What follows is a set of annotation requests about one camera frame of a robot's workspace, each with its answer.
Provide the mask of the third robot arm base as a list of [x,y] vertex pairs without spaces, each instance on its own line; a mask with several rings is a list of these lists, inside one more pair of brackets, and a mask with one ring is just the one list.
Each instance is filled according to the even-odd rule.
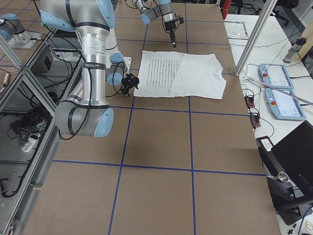
[[0,16],[0,35],[14,49],[31,49],[36,40],[29,34],[18,16],[7,13]]

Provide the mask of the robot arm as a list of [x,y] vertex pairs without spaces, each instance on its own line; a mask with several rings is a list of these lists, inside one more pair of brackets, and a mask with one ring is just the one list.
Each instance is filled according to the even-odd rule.
[[145,25],[148,25],[152,21],[161,17],[162,27],[165,33],[169,34],[172,46],[177,47],[175,31],[178,27],[176,24],[183,23],[183,19],[178,17],[172,8],[170,0],[160,0],[159,3],[155,3],[155,7],[148,7],[146,0],[133,0],[133,6],[140,12],[141,20]]
[[59,132],[72,137],[107,136],[114,112],[105,99],[106,83],[121,84],[124,95],[139,84],[120,53],[112,54],[111,66],[106,66],[106,38],[115,27],[114,4],[110,0],[43,0],[40,13],[47,26],[75,32],[81,45],[82,81],[56,108]]

